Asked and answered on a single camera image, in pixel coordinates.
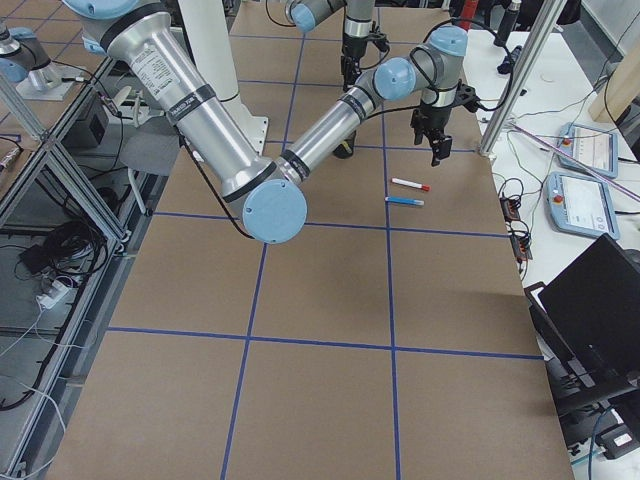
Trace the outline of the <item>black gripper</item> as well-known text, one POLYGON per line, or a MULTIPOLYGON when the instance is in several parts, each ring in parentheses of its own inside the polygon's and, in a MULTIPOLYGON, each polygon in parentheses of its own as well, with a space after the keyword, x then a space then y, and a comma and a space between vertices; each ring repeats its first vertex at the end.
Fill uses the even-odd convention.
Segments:
POLYGON ((410 126, 414 132, 413 144, 418 146, 424 141, 430 143, 432 167, 439 166, 451 154, 452 137, 444 133, 451 110, 450 106, 434 107, 421 103, 412 112, 410 126))
POLYGON ((369 33, 365 37, 353 37, 346 33, 342 35, 341 74, 344 91, 349 90, 361 75, 360 59, 365 55, 370 42, 379 51, 388 51, 388 40, 384 33, 369 33))

